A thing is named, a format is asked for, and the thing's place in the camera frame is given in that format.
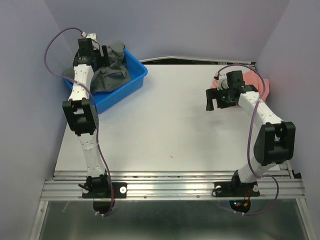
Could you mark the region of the grey skirt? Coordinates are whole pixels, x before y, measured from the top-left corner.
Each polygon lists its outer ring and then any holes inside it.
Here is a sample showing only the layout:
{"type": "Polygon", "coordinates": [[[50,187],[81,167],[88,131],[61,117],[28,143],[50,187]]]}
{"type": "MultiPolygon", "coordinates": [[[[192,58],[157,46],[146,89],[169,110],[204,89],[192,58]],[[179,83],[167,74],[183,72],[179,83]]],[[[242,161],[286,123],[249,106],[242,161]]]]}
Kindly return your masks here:
{"type": "Polygon", "coordinates": [[[129,70],[126,67],[125,45],[119,41],[107,46],[109,66],[103,66],[101,46],[99,66],[78,65],[75,66],[75,58],[72,67],[64,72],[69,80],[75,80],[76,85],[85,86],[92,94],[111,93],[131,81],[129,70]]]}

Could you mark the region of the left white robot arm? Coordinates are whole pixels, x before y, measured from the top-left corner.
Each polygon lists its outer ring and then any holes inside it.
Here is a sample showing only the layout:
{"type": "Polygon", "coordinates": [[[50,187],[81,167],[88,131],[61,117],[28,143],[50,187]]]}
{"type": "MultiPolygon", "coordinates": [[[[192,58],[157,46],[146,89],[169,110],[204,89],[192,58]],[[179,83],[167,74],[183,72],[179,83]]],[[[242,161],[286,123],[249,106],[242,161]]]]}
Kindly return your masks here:
{"type": "Polygon", "coordinates": [[[80,184],[83,198],[105,198],[111,193],[111,184],[103,163],[97,140],[99,117],[91,101],[90,86],[100,58],[99,45],[87,36],[78,40],[73,60],[73,86],[63,112],[72,132],[81,144],[87,170],[85,183],[80,184]]]}

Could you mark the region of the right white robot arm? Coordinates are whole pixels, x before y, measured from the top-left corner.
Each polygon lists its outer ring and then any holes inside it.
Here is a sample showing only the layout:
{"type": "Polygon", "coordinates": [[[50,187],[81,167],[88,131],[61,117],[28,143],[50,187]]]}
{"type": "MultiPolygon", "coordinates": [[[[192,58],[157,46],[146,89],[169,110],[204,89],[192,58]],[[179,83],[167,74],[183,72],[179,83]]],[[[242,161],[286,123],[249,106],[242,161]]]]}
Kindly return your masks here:
{"type": "Polygon", "coordinates": [[[251,118],[250,129],[259,132],[253,146],[247,145],[248,161],[236,170],[228,182],[215,182],[217,197],[259,196],[257,180],[270,168],[291,160],[294,154],[296,127],[278,117],[261,98],[259,90],[245,82],[242,71],[235,70],[214,76],[216,85],[206,90],[206,110],[239,106],[251,118]]]}

